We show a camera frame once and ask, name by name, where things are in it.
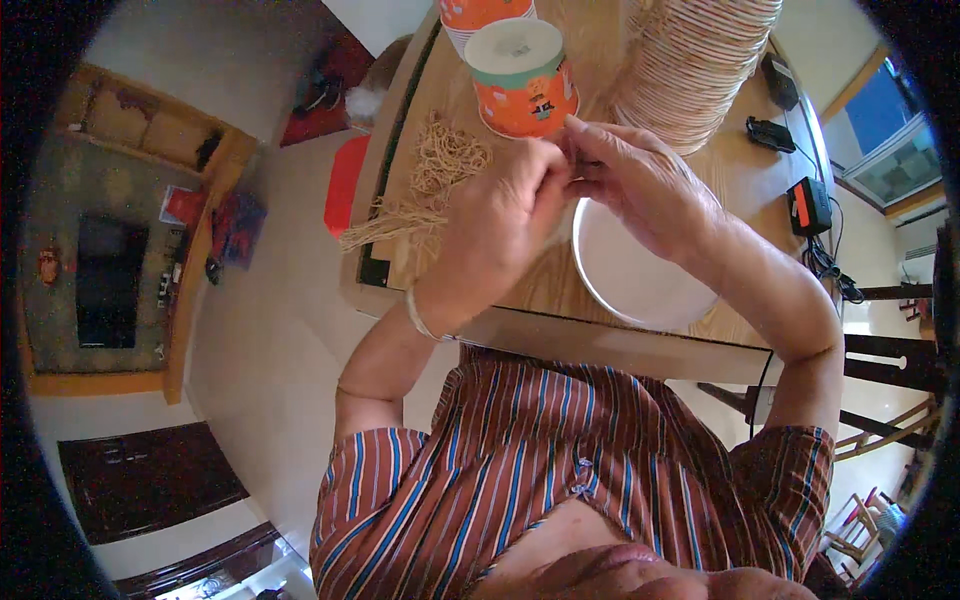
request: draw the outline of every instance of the television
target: television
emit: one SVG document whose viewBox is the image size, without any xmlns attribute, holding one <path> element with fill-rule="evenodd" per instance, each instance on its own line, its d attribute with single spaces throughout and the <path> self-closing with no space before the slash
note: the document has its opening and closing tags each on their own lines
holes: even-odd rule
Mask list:
<svg viewBox="0 0 960 600">
<path fill-rule="evenodd" d="M 77 338 L 81 348 L 133 348 L 140 270 L 150 230 L 84 214 L 77 242 Z"/>
</svg>

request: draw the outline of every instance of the red cushion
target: red cushion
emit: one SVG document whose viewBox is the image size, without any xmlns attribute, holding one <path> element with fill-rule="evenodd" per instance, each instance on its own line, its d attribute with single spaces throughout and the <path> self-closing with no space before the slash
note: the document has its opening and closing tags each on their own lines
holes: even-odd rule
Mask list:
<svg viewBox="0 0 960 600">
<path fill-rule="evenodd" d="M 339 238 L 350 227 L 350 209 L 353 207 L 353 195 L 356 193 L 357 180 L 367 155 L 369 135 L 348 140 L 341 146 L 333 158 L 333 172 L 330 185 L 326 188 L 326 207 L 324 223 L 333 237 Z"/>
</svg>

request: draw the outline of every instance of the paper cup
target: paper cup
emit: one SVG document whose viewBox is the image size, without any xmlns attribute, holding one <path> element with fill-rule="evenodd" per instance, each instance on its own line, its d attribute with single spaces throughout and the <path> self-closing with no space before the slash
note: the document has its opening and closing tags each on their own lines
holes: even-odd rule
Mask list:
<svg viewBox="0 0 960 600">
<path fill-rule="evenodd" d="M 537 7 L 530 4 L 530 9 L 526 14 L 523 15 L 524 18 L 537 18 Z M 473 34 L 477 33 L 479 30 L 465 30 L 465 29 L 455 29 L 453 27 L 447 27 L 444 25 L 444 30 L 446 30 L 447 37 L 450 38 L 450 43 L 453 44 L 454 50 L 457 51 L 457 55 L 462 59 L 464 57 L 464 48 L 467 46 L 467 42 L 473 37 Z"/>
<path fill-rule="evenodd" d="M 533 0 L 435 0 L 446 27 L 475 32 L 486 25 L 517 16 L 533 8 Z"/>
<path fill-rule="evenodd" d="M 543 137 L 576 114 L 564 37 L 553 25 L 529 18 L 504 19 L 475 33 L 464 49 L 480 118 L 504 137 Z"/>
</svg>

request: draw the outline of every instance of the tiled floor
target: tiled floor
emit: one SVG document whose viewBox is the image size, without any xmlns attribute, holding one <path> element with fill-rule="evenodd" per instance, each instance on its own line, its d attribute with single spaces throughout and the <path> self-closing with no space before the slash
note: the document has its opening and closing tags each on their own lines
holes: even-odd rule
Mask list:
<svg viewBox="0 0 960 600">
<path fill-rule="evenodd" d="M 263 157 L 256 190 L 269 216 L 246 273 L 227 270 L 207 291 L 196 333 L 188 394 L 247 489 L 268 518 L 305 555 L 333 431 L 333 392 L 340 369 L 372 325 L 337 293 L 340 256 L 323 224 L 333 153 L 352 132 L 335 133 Z M 893 230 L 883 217 L 837 190 L 849 222 L 840 263 L 862 285 L 896 284 Z M 916 336 L 893 302 L 846 311 L 846 327 L 874 334 Z M 409 426 L 427 428 L 456 347 L 431 359 L 406 401 Z M 747 439 L 743 417 L 696 389 L 671 381 L 694 413 L 727 447 Z M 847 380 L 848 410 L 886 420 L 922 395 Z M 841 437 L 850 435 L 841 428 Z M 904 446 L 836 466 L 830 515 L 852 492 L 874 485 L 893 492 Z"/>
</svg>

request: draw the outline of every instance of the striped shirt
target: striped shirt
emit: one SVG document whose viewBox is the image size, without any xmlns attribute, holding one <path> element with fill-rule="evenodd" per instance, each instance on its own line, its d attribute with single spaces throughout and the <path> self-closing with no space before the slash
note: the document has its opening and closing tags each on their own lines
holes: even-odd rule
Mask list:
<svg viewBox="0 0 960 600">
<path fill-rule="evenodd" d="M 334 446 L 310 549 L 321 598 L 464 595 L 577 496 L 672 564 L 801 581 L 833 439 L 766 427 L 728 452 L 662 382 L 462 346 L 432 433 Z"/>
</svg>

